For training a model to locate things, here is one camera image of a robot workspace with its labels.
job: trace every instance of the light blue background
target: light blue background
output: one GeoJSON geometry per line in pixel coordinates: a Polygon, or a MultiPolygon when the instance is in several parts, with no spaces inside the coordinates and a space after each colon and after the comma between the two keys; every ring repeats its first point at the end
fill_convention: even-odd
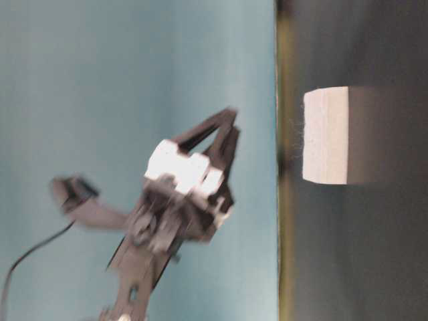
{"type": "MultiPolygon", "coordinates": [[[[234,214],[182,247],[152,321],[278,319],[273,1],[0,0],[0,277],[67,223],[54,175],[84,173],[130,210],[157,143],[227,105],[242,130],[234,214]]],[[[31,256],[8,320],[98,317],[121,237],[73,228],[31,256]]]]}

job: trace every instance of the foam block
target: foam block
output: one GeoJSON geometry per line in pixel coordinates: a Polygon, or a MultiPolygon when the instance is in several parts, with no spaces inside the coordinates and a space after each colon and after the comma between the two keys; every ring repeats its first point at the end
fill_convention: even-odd
{"type": "Polygon", "coordinates": [[[304,95],[303,178],[346,184],[348,178],[348,87],[317,89],[304,95]]]}

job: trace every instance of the black wire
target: black wire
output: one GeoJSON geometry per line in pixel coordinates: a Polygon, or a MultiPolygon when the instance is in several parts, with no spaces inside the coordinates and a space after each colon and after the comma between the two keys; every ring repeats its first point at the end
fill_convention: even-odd
{"type": "Polygon", "coordinates": [[[1,292],[1,302],[0,302],[0,321],[6,321],[6,301],[7,301],[7,294],[9,292],[9,286],[11,284],[11,278],[13,270],[31,253],[38,250],[39,248],[47,245],[48,243],[52,242],[57,237],[63,235],[66,231],[68,231],[74,224],[74,221],[71,222],[69,225],[67,225],[65,228],[63,228],[61,231],[58,231],[57,233],[53,234],[51,237],[48,237],[47,239],[41,241],[40,243],[37,243],[34,245],[31,249],[26,251],[22,256],[20,256],[14,264],[12,264],[11,268],[7,272],[6,280],[3,285],[3,290],[1,292]]]}

